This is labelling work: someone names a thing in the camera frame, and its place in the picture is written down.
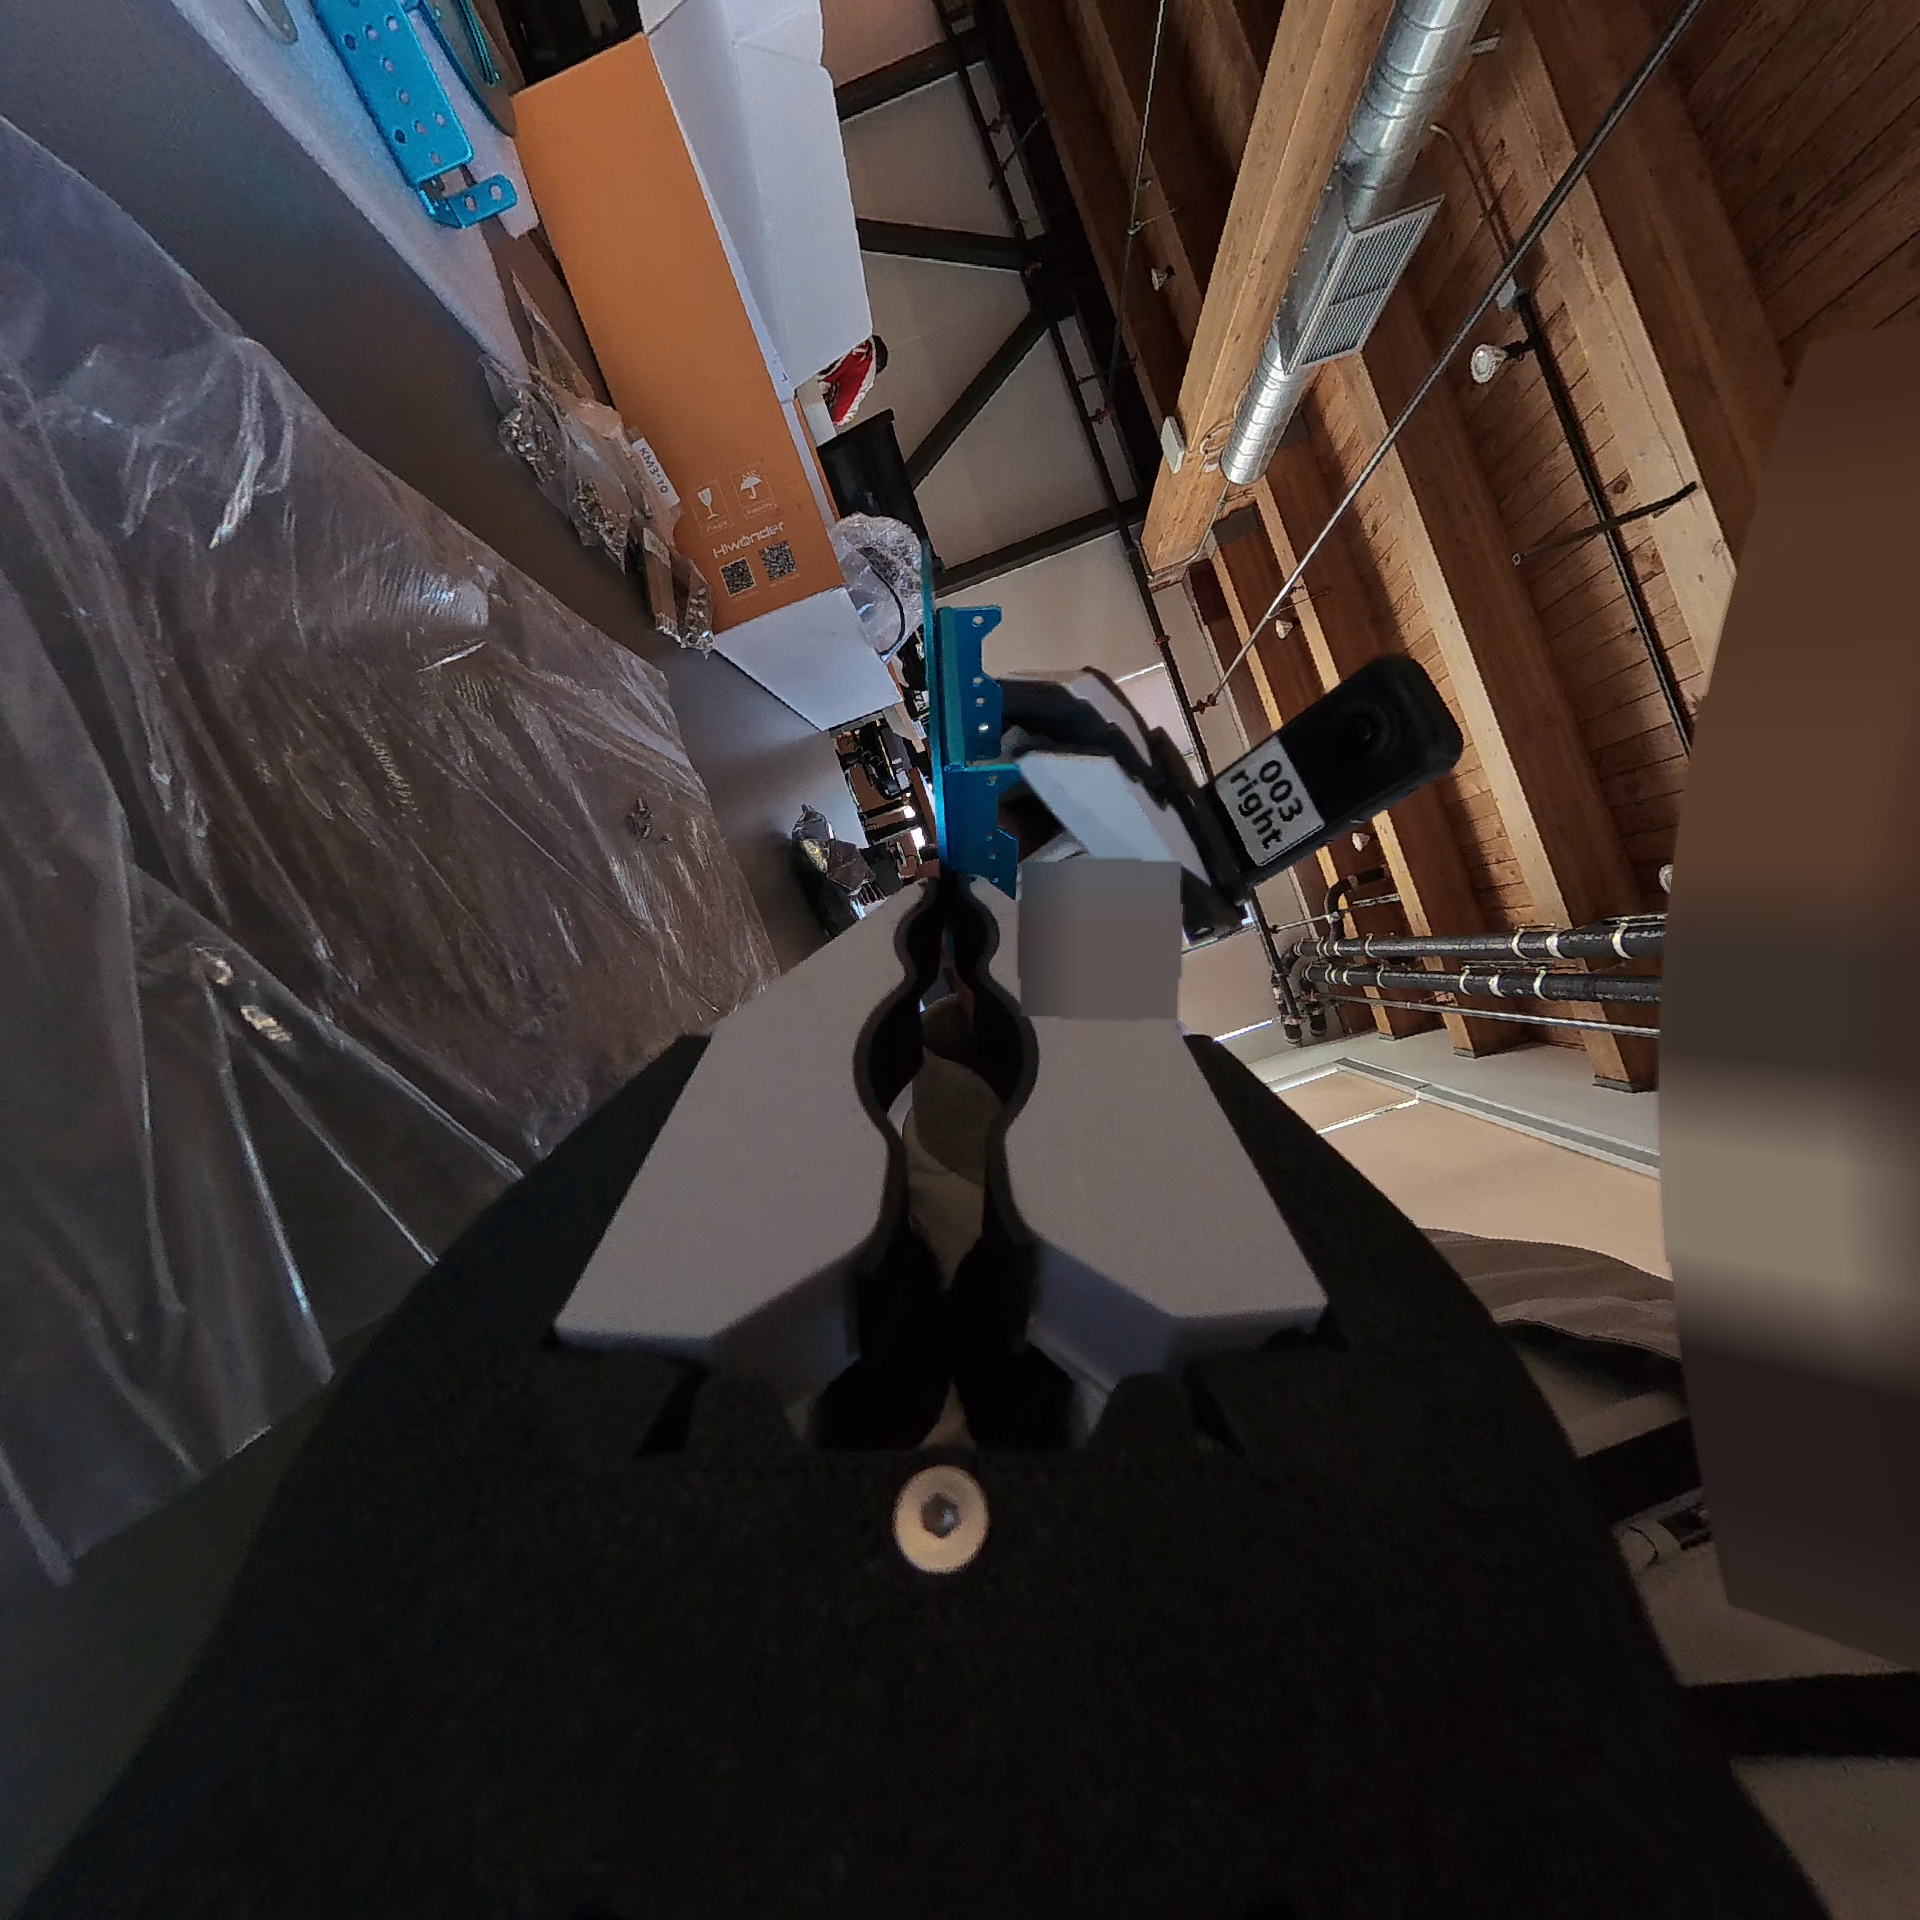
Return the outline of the teal round metal plate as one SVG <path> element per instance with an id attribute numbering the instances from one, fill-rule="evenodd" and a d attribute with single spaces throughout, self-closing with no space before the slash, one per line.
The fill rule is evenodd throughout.
<path id="1" fill-rule="evenodd" d="M 954 807 L 946 799 L 946 775 L 964 762 L 964 697 L 954 680 L 954 642 L 950 617 L 940 608 L 935 589 L 935 560 L 930 542 L 921 542 L 921 643 L 924 643 L 924 690 L 926 690 L 926 752 L 930 752 L 930 801 L 931 830 L 944 876 L 961 875 L 954 850 Z"/>

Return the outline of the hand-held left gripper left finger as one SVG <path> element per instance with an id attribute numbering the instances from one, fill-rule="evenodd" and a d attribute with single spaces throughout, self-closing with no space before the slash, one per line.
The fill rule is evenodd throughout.
<path id="1" fill-rule="evenodd" d="M 926 881 L 902 890 L 711 1027 L 554 1321 L 560 1342 L 718 1374 L 855 1360 L 855 1270 L 899 1151 L 872 1043 L 935 903 Z"/>

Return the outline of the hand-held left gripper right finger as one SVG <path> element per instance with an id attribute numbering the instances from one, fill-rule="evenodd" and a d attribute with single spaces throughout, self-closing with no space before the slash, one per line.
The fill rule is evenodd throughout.
<path id="1" fill-rule="evenodd" d="M 1326 1289 L 1177 1024 L 1174 879 L 954 884 L 989 1124 L 961 1378 L 1171 1376 L 1317 1331 Z"/>

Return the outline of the silver ventilation duct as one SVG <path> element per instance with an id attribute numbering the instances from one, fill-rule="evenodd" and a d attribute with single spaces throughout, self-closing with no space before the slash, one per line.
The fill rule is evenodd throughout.
<path id="1" fill-rule="evenodd" d="M 1221 448 L 1230 489 L 1251 487 L 1285 443 L 1313 374 L 1365 344 L 1424 241 L 1440 201 L 1410 203 L 1406 179 L 1485 12 L 1485 1 L 1394 4 Z"/>

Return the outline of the bubble wrap packet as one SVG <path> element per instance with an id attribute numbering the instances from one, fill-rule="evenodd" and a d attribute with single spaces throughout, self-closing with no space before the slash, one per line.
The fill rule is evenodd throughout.
<path id="1" fill-rule="evenodd" d="M 881 514 L 837 518 L 830 542 L 861 637 L 879 659 L 895 659 L 924 626 L 924 542 Z"/>

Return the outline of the white foam sheet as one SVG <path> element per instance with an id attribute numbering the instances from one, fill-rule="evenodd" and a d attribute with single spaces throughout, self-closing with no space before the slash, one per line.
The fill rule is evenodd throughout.
<path id="1" fill-rule="evenodd" d="M 300 37 L 296 44 L 286 48 L 286 59 L 290 64 L 290 74 L 286 85 L 290 88 L 290 102 L 286 106 L 287 119 L 311 138 L 318 154 L 326 161 L 333 161 L 338 168 L 346 169 L 346 176 L 384 194 L 386 203 L 396 208 L 396 216 L 400 220 L 409 220 L 419 227 L 434 226 L 441 227 L 415 201 L 414 191 L 400 179 L 394 158 L 386 153 L 380 138 L 376 134 L 376 127 L 371 124 L 364 106 L 355 98 L 353 85 L 341 70 L 341 62 L 333 57 L 331 48 L 323 40 L 321 28 L 315 24 L 315 15 L 303 4 L 290 4 Z M 488 29 L 494 40 L 494 50 L 500 55 L 504 74 L 508 92 L 513 98 L 519 88 L 519 70 L 513 62 L 513 55 L 508 50 L 508 43 L 504 32 L 495 28 L 495 22 L 488 15 L 486 4 L 476 4 L 483 28 Z M 519 154 L 515 154 L 515 141 L 498 134 L 488 119 L 470 106 L 465 98 L 465 90 L 451 72 L 451 68 L 442 62 L 441 55 L 434 55 L 435 64 L 441 68 L 442 85 L 447 95 L 454 98 L 459 116 L 474 141 L 476 148 L 476 173 L 480 177 L 494 173 L 505 173 L 515 188 L 519 188 L 519 206 L 515 210 L 505 212 L 498 220 L 480 222 L 478 227 L 495 227 L 511 235 L 523 233 L 536 222 L 536 208 L 531 198 L 531 188 L 525 184 Z"/>

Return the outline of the blue square metal bracket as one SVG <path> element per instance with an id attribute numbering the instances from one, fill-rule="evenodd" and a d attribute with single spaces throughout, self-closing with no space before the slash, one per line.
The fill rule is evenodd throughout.
<path id="1" fill-rule="evenodd" d="M 954 850 L 961 876 L 984 879 L 1004 898 L 1018 891 L 1018 840 L 996 825 L 999 799 L 1018 784 L 1018 770 L 999 757 L 999 700 L 983 662 L 983 643 L 999 623 L 994 606 L 950 608 L 954 680 L 964 697 L 964 762 L 946 775 L 954 807 Z"/>

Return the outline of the pile of small hardware bags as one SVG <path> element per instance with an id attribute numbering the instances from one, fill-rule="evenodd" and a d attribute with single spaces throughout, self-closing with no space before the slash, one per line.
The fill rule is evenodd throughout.
<path id="1" fill-rule="evenodd" d="M 677 548 L 679 498 L 651 450 L 613 409 L 539 367 L 513 371 L 483 356 L 498 414 L 495 436 L 531 474 L 580 547 L 603 557 L 639 593 L 648 632 L 708 654 L 714 597 Z"/>

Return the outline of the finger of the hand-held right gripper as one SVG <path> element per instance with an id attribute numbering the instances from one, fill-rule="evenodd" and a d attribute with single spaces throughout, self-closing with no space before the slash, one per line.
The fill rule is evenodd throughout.
<path id="1" fill-rule="evenodd" d="M 1035 755 L 1108 757 L 1144 787 L 1166 784 L 1152 732 L 1104 673 L 1087 671 L 1070 681 L 999 676 L 994 690 L 999 757 L 1019 770 L 1023 787 L 1038 787 L 1025 770 Z"/>
<path id="2" fill-rule="evenodd" d="M 1203 865 L 1181 811 L 1104 752 L 1023 752 L 1018 775 L 1087 856 Z"/>

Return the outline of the shiny wrapped parts bag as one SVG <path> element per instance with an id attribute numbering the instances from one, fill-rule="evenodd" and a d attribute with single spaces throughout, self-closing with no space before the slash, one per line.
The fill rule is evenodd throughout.
<path id="1" fill-rule="evenodd" d="M 930 784 L 915 743 L 872 716 L 835 735 L 835 752 L 857 810 L 857 836 L 841 836 L 811 804 L 788 835 L 792 875 L 827 938 L 940 873 Z"/>

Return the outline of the black ceiling pipes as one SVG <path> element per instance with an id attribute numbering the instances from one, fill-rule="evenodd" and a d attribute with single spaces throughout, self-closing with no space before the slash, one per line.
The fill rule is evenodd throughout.
<path id="1" fill-rule="evenodd" d="M 1474 935 L 1322 935 L 1285 946 L 1283 963 L 1316 1000 L 1656 1039 L 1663 946 L 1667 914 L 1623 914 Z"/>

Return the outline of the black monitor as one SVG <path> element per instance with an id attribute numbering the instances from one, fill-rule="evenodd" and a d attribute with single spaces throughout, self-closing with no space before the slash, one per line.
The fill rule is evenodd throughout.
<path id="1" fill-rule="evenodd" d="M 840 518 L 895 518 L 926 542 L 915 484 L 907 475 L 895 414 L 879 410 L 816 446 Z"/>

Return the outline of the orange cardboard box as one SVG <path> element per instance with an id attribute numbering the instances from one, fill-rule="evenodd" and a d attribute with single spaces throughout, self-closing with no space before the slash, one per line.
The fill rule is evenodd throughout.
<path id="1" fill-rule="evenodd" d="M 872 330 L 816 1 L 554 4 L 515 153 L 610 405 L 679 498 L 717 652 L 806 725 L 899 701 L 801 386 Z"/>

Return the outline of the perforated blue U bracket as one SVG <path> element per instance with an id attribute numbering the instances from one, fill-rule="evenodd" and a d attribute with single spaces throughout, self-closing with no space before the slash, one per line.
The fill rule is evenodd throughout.
<path id="1" fill-rule="evenodd" d="M 470 106 L 513 134 L 500 55 L 470 1 L 311 1 L 400 179 L 441 227 L 468 230 L 519 206 L 505 173 L 480 177 L 474 141 L 447 95 L 441 55 Z"/>

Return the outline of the wooden ceiling beam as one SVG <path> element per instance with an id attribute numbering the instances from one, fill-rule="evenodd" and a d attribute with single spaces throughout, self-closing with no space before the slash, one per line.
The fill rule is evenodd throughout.
<path id="1" fill-rule="evenodd" d="M 1258 371 L 1390 9 L 1283 4 L 1177 393 L 1184 453 L 1156 481 L 1141 532 L 1152 581 L 1188 569 L 1208 538 L 1228 489 L 1209 446 L 1226 443 Z"/>

